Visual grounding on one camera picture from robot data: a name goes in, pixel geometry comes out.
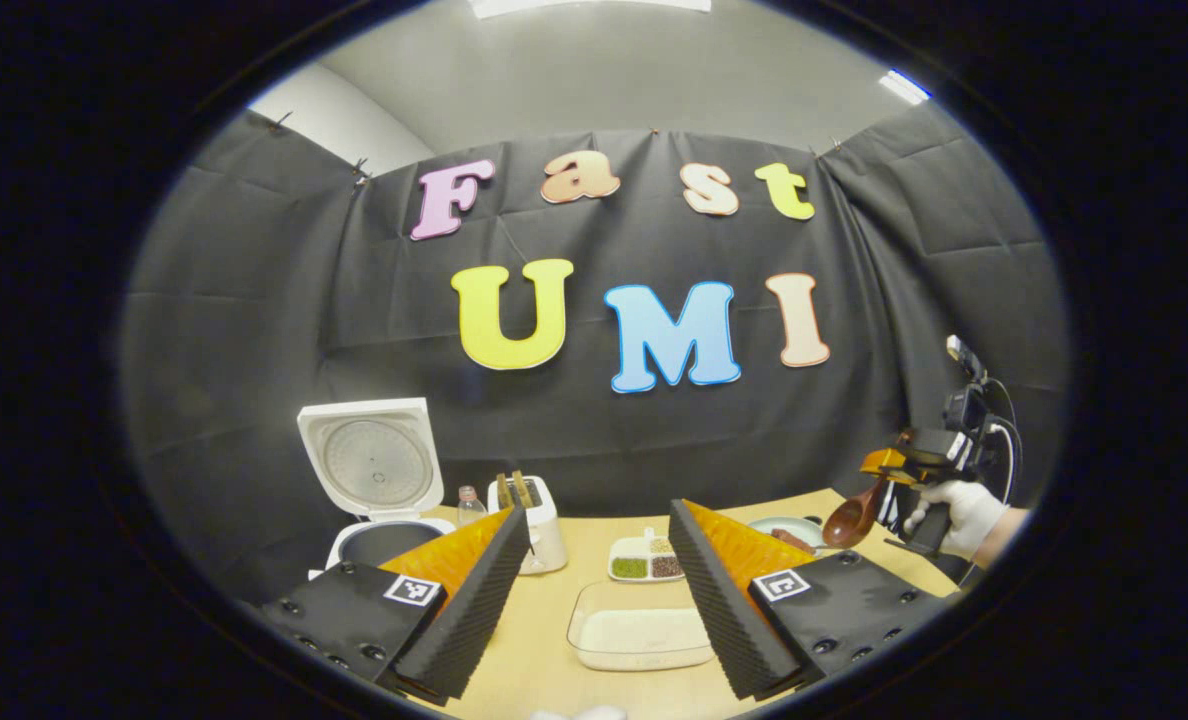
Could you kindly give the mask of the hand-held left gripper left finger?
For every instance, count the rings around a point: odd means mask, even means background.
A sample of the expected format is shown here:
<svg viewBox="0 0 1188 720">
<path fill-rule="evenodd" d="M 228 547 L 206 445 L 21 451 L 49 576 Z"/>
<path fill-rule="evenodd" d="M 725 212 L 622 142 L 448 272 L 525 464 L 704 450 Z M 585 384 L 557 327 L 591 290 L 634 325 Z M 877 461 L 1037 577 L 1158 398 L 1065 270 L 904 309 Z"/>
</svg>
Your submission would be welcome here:
<svg viewBox="0 0 1188 720">
<path fill-rule="evenodd" d="M 529 547 L 525 511 L 503 510 L 380 566 L 339 562 L 260 612 L 365 682 L 425 701 L 462 697 Z"/>
</svg>

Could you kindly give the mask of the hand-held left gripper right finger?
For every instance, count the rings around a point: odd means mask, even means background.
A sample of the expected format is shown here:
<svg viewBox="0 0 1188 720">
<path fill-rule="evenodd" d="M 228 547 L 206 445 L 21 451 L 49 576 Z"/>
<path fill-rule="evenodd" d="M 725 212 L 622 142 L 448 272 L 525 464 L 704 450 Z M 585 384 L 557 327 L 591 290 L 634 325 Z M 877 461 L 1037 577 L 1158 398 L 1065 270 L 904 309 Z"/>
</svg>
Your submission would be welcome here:
<svg viewBox="0 0 1188 720">
<path fill-rule="evenodd" d="M 737 697 L 766 700 L 874 659 L 949 610 L 860 552 L 814 557 L 685 498 L 670 532 Z"/>
</svg>

